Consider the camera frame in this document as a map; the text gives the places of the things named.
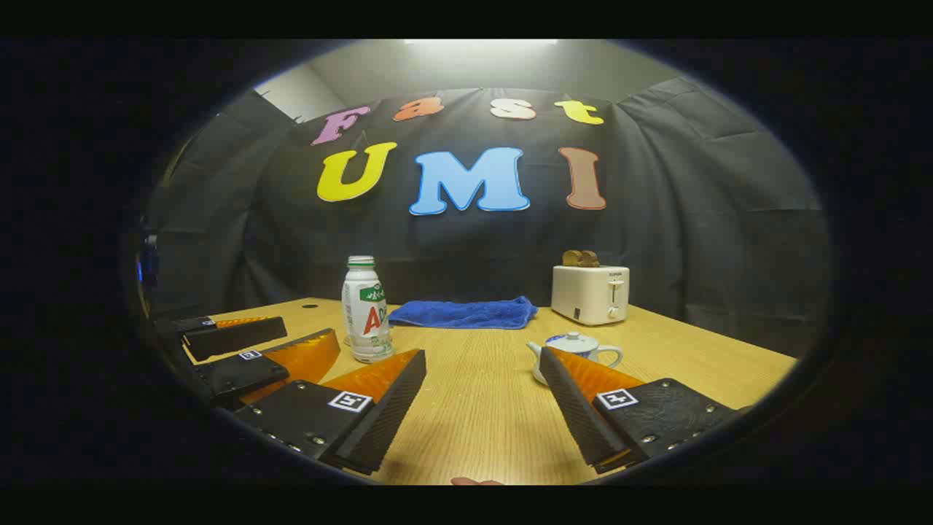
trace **green label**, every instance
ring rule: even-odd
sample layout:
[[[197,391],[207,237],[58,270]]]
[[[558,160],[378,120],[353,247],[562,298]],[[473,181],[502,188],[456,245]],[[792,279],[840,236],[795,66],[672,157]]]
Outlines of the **green label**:
[[[360,301],[369,301],[370,303],[379,303],[385,299],[385,291],[383,291],[383,285],[376,283],[372,288],[364,288],[359,291],[359,300]]]

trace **teapot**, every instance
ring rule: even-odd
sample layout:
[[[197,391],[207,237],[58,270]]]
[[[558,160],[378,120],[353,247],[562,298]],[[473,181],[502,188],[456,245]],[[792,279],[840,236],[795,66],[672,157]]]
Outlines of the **teapot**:
[[[622,350],[619,347],[600,345],[599,341],[592,337],[581,335],[580,332],[568,332],[554,335],[553,337],[549,337],[544,344],[548,347],[557,348],[595,362],[599,362],[597,356],[600,353],[614,352],[616,354],[616,360],[608,365],[609,368],[614,368],[622,361]],[[548,381],[541,375],[541,346],[531,342],[527,343],[527,346],[535,353],[535,357],[537,358],[535,360],[535,369],[532,371],[532,374],[539,383],[547,385]]]

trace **wooden table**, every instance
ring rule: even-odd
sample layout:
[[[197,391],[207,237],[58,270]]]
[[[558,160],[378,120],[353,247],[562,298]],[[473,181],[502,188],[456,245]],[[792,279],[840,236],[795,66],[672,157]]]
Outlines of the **wooden table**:
[[[260,316],[281,316],[288,337],[253,349],[333,328],[341,355],[324,381],[364,366],[342,343],[346,330],[339,301],[299,299],[211,318]],[[550,391],[532,377],[535,355],[525,346],[570,331],[621,347],[617,369],[625,374],[646,382],[673,377],[731,408],[759,400],[796,362],[635,306],[625,321],[601,327],[576,324],[549,308],[539,308],[523,330],[397,326],[392,329],[396,350],[423,348],[427,376],[382,468],[369,478],[400,485],[450,485],[457,476],[524,485],[595,479]],[[614,359],[608,352],[600,357],[605,364]]]

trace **toaster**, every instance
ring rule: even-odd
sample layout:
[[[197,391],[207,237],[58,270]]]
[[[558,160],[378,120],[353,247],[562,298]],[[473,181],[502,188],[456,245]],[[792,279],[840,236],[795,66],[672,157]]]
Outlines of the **toaster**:
[[[554,266],[550,309],[588,326],[625,320],[629,310],[629,269]]]

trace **plastic bottle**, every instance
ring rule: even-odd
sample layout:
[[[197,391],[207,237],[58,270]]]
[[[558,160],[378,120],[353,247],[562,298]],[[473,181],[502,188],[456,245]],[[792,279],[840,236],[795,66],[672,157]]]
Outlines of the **plastic bottle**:
[[[394,353],[385,291],[374,268],[371,255],[350,256],[343,281],[343,318],[353,356],[360,362],[380,361]]]

